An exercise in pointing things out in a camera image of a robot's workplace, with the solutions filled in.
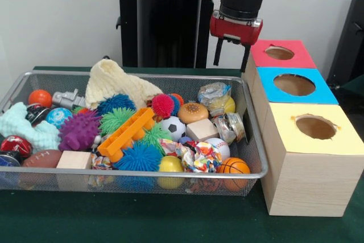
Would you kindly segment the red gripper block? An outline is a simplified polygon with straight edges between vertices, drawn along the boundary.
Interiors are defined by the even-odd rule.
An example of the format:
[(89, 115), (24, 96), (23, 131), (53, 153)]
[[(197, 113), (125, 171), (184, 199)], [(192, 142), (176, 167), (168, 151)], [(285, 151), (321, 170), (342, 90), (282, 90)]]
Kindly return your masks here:
[(244, 47), (241, 69), (245, 73), (251, 46), (258, 40), (263, 27), (263, 20), (260, 18), (248, 21), (230, 19), (223, 16), (218, 10), (214, 10), (210, 18), (210, 33), (218, 37), (214, 56), (214, 66), (218, 66), (222, 50), (223, 39), (236, 41)]

